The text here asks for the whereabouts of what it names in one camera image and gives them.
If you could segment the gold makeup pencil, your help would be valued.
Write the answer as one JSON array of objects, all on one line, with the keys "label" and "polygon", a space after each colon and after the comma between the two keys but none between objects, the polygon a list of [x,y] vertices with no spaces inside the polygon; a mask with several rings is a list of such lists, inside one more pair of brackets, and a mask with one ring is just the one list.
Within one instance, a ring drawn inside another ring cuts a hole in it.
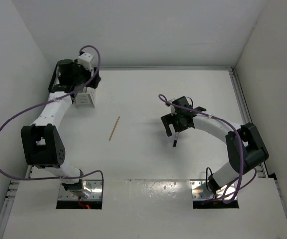
[{"label": "gold makeup pencil", "polygon": [[111,134],[110,134],[110,136],[109,136],[109,141],[112,140],[112,137],[113,137],[113,135],[114,135],[114,132],[115,132],[115,130],[116,130],[116,127],[117,127],[117,125],[118,125],[119,120],[120,120],[120,116],[118,116],[117,119],[116,119],[116,122],[115,122],[115,124],[114,124],[114,126],[113,126],[113,129],[112,129],[112,131],[111,131]]}]

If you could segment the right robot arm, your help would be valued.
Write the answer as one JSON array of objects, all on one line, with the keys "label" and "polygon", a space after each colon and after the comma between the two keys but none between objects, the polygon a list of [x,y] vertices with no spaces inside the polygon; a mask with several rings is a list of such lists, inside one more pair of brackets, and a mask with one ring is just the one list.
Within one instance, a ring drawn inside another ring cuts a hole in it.
[{"label": "right robot arm", "polygon": [[221,188],[228,189],[236,184],[233,193],[223,192],[218,198],[225,204],[232,202],[240,189],[244,188],[243,176],[269,157],[256,126],[253,123],[233,124],[209,114],[204,107],[195,107],[190,97],[182,96],[173,100],[168,100],[163,94],[158,97],[170,107],[170,113],[161,117],[168,137],[178,137],[180,133],[192,128],[206,132],[226,145],[228,162],[206,177],[205,186],[208,192],[216,195]]}]

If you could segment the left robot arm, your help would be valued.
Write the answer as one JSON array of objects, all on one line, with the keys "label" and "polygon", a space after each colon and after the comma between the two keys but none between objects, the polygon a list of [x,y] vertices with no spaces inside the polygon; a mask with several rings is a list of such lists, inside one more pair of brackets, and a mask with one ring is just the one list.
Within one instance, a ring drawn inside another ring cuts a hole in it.
[{"label": "left robot arm", "polygon": [[92,61],[88,53],[75,60],[58,61],[48,87],[49,103],[32,125],[21,129],[26,163],[59,177],[64,189],[78,198],[90,196],[90,184],[81,178],[83,172],[65,159],[58,128],[73,103],[94,106],[94,92],[101,78],[94,72]]}]

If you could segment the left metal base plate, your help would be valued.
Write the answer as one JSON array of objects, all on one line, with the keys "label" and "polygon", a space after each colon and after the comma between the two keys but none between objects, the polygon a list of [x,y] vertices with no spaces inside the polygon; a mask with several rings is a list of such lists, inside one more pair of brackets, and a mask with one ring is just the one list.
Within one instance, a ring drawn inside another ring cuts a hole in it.
[{"label": "left metal base plate", "polygon": [[101,201],[102,182],[99,180],[82,180],[75,184],[61,184],[59,201]]}]

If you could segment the clear tube black cap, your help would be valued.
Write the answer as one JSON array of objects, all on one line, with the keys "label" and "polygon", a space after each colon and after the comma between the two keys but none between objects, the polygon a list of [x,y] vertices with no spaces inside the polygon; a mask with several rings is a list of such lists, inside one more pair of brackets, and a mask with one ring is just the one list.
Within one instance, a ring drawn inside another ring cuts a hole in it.
[{"label": "clear tube black cap", "polygon": [[175,134],[175,138],[174,138],[174,142],[173,142],[173,147],[176,147],[176,146],[177,146],[178,137],[179,137],[179,133],[177,132],[177,133]]}]

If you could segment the white slatted organizer box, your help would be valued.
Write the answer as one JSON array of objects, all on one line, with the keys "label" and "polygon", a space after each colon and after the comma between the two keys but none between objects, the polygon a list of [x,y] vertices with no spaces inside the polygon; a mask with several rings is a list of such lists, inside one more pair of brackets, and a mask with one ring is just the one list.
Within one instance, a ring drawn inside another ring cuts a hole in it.
[{"label": "white slatted organizer box", "polygon": [[74,104],[76,106],[95,107],[96,89],[91,87],[81,88],[75,96]]}]

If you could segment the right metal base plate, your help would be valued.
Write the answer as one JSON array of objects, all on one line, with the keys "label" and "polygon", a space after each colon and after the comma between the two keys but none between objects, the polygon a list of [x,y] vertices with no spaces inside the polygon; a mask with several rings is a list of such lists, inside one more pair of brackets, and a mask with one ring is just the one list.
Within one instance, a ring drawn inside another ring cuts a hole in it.
[{"label": "right metal base plate", "polygon": [[235,186],[232,184],[228,188],[227,186],[223,186],[215,194],[213,194],[206,188],[205,180],[191,180],[190,186],[193,201],[207,201],[211,199],[220,199],[224,195],[225,191],[227,200],[229,200],[235,192]]}]

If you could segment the metal base plate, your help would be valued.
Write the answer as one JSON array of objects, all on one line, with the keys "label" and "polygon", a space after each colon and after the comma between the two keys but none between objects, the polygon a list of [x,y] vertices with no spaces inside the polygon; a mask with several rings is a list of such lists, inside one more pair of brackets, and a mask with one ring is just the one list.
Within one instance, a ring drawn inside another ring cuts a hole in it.
[{"label": "metal base plate", "polygon": [[102,182],[99,180],[82,180],[75,184],[61,184],[59,201],[101,201]]},{"label": "metal base plate", "polygon": [[213,194],[206,188],[205,180],[191,180],[190,186],[193,201],[207,201],[211,199],[220,199],[224,195],[225,191],[227,200],[229,200],[235,192],[235,186],[232,184],[228,188],[227,186],[223,186],[215,194]]}]

